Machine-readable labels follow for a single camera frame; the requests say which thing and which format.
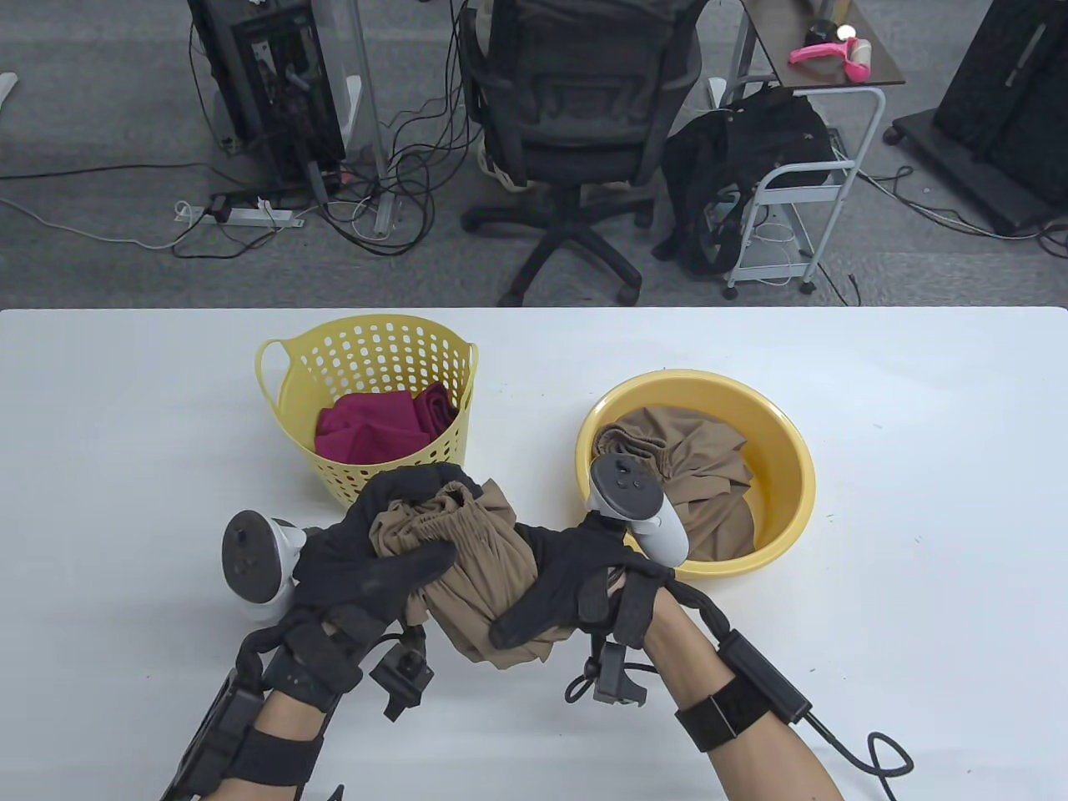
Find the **chair base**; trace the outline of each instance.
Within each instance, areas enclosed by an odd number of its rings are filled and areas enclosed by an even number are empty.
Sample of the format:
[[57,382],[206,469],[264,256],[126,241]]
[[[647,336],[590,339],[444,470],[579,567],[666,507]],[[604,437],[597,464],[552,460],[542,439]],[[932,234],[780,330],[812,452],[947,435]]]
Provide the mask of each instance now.
[[551,187],[549,191],[551,206],[548,211],[522,207],[476,206],[460,216],[460,227],[468,233],[474,233],[483,225],[492,223],[511,223],[545,231],[498,305],[522,305],[527,290],[538,271],[545,266],[549,256],[568,240],[581,245],[619,277],[625,284],[616,295],[616,301],[621,305],[638,303],[642,290],[642,274],[591,226],[613,217],[632,214],[634,224],[647,229],[653,224],[653,199],[607,201],[583,206],[582,187]]

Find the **black bag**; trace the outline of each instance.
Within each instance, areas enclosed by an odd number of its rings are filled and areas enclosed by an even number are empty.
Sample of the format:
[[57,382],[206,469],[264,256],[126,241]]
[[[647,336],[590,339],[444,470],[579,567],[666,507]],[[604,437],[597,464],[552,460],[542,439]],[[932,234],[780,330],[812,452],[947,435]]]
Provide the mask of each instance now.
[[[765,88],[698,116],[664,144],[661,169],[675,230],[653,255],[677,258],[697,278],[729,272],[741,255],[742,213],[764,176],[783,164],[832,160],[822,119],[806,97],[795,97],[781,87]],[[787,173],[770,186],[819,186],[827,176],[826,171]],[[737,202],[703,242],[705,209],[732,189]],[[705,247],[718,248],[714,262],[709,262]]]

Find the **yellow laundry basket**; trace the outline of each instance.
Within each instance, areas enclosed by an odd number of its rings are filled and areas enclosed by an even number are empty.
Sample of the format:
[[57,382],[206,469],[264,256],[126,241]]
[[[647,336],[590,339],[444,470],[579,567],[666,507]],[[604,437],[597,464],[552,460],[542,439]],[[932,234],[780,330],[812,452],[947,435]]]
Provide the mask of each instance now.
[[[276,398],[264,380],[264,352],[281,345],[289,370]],[[350,505],[375,473],[434,461],[464,464],[478,348],[428,319],[397,314],[334,320],[292,340],[268,340],[256,352],[256,379],[274,419],[330,492]],[[342,465],[315,453],[319,411],[352,392],[410,392],[441,381],[459,414],[418,453],[381,465]]]
[[582,424],[575,455],[582,497],[590,498],[590,464],[597,433],[645,406],[691,409],[734,426],[747,440],[741,455],[754,475],[745,502],[753,513],[756,550],[723,562],[687,561],[678,575],[691,579],[740,576],[789,550],[808,524],[816,503],[816,471],[808,447],[768,398],[714,373],[649,373],[625,381],[598,400]]

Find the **forearm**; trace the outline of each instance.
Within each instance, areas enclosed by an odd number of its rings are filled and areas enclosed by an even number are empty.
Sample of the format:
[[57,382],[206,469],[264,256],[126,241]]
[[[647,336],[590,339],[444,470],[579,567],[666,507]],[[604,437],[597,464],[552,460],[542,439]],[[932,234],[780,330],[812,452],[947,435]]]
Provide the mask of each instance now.
[[[315,707],[272,692],[253,725],[283,740],[314,740],[325,720],[326,713]],[[242,779],[224,779],[219,789],[203,801],[293,801],[296,795],[296,787],[268,787]]]
[[[645,650],[679,709],[689,709],[734,678],[665,590],[657,595]],[[808,747],[771,712],[708,756],[731,801],[842,801]]]

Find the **chair backrest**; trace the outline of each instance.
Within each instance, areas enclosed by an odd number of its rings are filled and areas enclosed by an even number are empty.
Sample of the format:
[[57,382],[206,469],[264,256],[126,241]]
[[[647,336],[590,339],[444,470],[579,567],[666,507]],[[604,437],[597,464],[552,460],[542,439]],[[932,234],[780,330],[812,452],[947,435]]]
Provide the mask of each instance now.
[[700,76],[694,29],[706,2],[494,0],[487,64],[503,83],[483,91],[513,177],[525,179],[516,173],[531,148],[592,158],[624,148],[641,169],[617,179],[644,183]]

